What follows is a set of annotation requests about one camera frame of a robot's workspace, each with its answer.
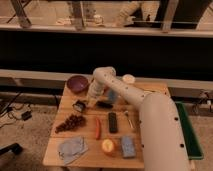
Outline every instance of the grape bunch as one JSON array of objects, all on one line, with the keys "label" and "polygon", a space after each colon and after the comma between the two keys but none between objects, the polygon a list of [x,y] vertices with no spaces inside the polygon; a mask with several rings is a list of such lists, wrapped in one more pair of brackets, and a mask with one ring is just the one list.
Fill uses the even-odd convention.
[{"label": "grape bunch", "polygon": [[84,126],[85,123],[86,123],[85,117],[81,115],[77,116],[72,114],[65,120],[65,122],[61,123],[56,127],[55,133],[76,130],[77,127]]}]

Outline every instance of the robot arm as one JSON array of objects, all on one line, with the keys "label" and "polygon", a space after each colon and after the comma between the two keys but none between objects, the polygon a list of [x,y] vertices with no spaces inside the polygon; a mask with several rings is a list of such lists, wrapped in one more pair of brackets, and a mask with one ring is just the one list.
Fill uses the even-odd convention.
[{"label": "robot arm", "polygon": [[139,110],[141,145],[146,171],[189,171],[178,111],[171,98],[145,93],[115,77],[112,67],[94,70],[87,97],[102,95],[105,85]]}]

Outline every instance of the metal frame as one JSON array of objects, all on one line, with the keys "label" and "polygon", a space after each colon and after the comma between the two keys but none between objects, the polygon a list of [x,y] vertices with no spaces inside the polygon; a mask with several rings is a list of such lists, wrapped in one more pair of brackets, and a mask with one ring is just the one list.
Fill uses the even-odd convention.
[{"label": "metal frame", "polygon": [[0,30],[20,31],[45,31],[82,34],[116,34],[116,35],[148,35],[148,36],[182,36],[182,37],[213,37],[212,31],[171,29],[172,20],[175,15],[179,0],[169,0],[164,21],[161,29],[156,28],[115,28],[115,27],[86,27],[83,19],[82,1],[72,1],[74,26],[39,26],[31,25],[30,20],[21,5],[20,0],[11,0],[16,14],[19,18],[20,27],[17,25],[0,24]]},{"label": "metal frame", "polygon": [[27,18],[27,15],[24,11],[24,8],[21,4],[20,0],[11,0],[14,10],[16,11],[16,15],[18,16],[19,24],[22,28],[29,28],[32,24]]},{"label": "metal frame", "polygon": [[[54,88],[63,89],[66,80],[78,73],[58,73],[0,69],[0,84],[2,86],[18,86],[33,88]],[[92,76],[82,74],[89,80]],[[164,82],[168,85],[172,96],[198,98],[203,90],[213,90],[212,81],[164,79],[164,78],[143,78],[137,77],[140,82]]]},{"label": "metal frame", "polygon": [[168,33],[171,30],[172,21],[178,6],[179,0],[170,0],[166,9],[164,16],[164,21],[162,24],[162,31]]}]

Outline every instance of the green tray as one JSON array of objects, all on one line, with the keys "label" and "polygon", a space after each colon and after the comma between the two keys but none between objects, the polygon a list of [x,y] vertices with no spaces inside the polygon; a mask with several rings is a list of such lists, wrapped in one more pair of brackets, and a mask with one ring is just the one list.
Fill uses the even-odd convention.
[{"label": "green tray", "polygon": [[175,104],[181,121],[188,157],[190,160],[201,160],[203,159],[203,152],[188,118],[185,106],[181,102],[175,102]]}]

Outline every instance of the blue sponge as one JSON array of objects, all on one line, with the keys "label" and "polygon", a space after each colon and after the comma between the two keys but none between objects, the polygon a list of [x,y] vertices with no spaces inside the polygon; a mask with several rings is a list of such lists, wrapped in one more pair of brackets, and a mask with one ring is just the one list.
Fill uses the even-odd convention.
[{"label": "blue sponge", "polygon": [[123,151],[123,158],[135,157],[135,147],[133,144],[133,140],[130,136],[121,137],[121,146]]}]

